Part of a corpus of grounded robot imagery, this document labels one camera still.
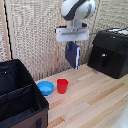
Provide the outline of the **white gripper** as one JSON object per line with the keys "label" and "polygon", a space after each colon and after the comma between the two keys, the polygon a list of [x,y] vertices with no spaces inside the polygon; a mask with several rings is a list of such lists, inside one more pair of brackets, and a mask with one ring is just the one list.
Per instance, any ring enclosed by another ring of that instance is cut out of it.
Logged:
{"label": "white gripper", "polygon": [[89,29],[88,28],[80,28],[76,31],[70,31],[67,28],[57,28],[56,29],[56,40],[58,42],[69,42],[68,43],[68,51],[72,49],[72,43],[70,41],[83,41],[89,38]]}

